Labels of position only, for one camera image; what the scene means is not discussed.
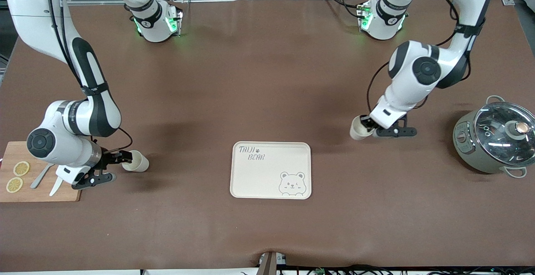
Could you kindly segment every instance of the white tray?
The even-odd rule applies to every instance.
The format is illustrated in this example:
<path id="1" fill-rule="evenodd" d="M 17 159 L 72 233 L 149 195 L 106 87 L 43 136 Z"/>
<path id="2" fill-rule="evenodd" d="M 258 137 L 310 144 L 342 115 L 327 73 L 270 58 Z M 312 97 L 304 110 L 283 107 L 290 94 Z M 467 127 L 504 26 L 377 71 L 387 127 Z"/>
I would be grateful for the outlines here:
<path id="1" fill-rule="evenodd" d="M 232 149 L 230 190 L 236 198 L 308 199 L 311 174 L 306 143 L 239 141 Z"/>

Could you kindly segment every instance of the lemon slice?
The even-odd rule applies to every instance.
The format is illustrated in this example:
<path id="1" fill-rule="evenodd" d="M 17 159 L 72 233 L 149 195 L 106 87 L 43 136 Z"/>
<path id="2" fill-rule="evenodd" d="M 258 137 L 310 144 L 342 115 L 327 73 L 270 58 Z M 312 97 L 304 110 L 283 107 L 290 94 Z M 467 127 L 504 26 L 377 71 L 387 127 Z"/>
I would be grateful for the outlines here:
<path id="1" fill-rule="evenodd" d="M 8 193 L 16 193 L 23 187 L 23 179 L 19 177 L 11 178 L 8 181 L 8 184 L 5 186 L 5 189 L 8 191 Z"/>
<path id="2" fill-rule="evenodd" d="M 27 161 L 21 161 L 13 167 L 13 174 L 15 174 L 15 176 L 24 176 L 25 174 L 28 174 L 29 171 L 30 164 L 27 163 Z"/>

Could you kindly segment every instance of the pot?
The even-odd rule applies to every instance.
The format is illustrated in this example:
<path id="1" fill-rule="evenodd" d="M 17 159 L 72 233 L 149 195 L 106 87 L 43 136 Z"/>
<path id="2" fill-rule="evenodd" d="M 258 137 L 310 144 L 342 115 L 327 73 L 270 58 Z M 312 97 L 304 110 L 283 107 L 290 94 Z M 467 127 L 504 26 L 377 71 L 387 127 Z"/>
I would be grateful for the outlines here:
<path id="1" fill-rule="evenodd" d="M 535 117 L 518 105 L 493 95 L 481 109 L 461 117 L 453 143 L 461 158 L 476 170 L 524 178 L 535 163 Z M 521 172 L 519 176 L 512 171 Z"/>

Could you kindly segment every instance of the silver knife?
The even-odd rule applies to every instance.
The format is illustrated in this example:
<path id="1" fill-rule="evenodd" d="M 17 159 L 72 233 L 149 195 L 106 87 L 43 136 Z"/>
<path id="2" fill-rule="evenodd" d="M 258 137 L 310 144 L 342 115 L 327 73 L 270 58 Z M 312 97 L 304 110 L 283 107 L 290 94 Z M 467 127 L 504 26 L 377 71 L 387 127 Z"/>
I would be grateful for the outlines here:
<path id="1" fill-rule="evenodd" d="M 31 189 L 36 189 L 38 186 L 39 186 L 39 183 L 41 183 L 41 181 L 43 180 L 44 178 L 44 175 L 46 174 L 46 172 L 50 169 L 50 167 L 54 166 L 54 163 L 48 163 L 45 167 L 44 167 L 44 170 L 39 174 L 39 176 L 37 178 L 35 178 L 35 180 L 32 182 L 32 185 L 30 185 L 30 188 Z"/>
<path id="2" fill-rule="evenodd" d="M 63 179 L 58 176 L 58 178 L 56 179 L 56 183 L 54 183 L 54 187 L 52 187 L 52 190 L 50 191 L 49 196 L 52 197 L 56 193 L 56 191 L 58 191 L 59 187 L 61 186 L 61 183 L 63 183 Z"/>

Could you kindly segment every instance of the white cup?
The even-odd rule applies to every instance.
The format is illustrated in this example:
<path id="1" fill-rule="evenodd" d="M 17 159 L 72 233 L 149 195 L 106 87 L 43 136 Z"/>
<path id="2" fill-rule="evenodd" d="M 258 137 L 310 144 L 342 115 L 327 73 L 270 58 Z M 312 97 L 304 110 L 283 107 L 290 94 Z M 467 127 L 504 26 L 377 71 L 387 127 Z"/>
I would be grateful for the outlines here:
<path id="1" fill-rule="evenodd" d="M 122 168 L 130 172 L 144 172 L 149 168 L 149 160 L 139 151 L 132 150 L 132 162 L 123 162 Z"/>

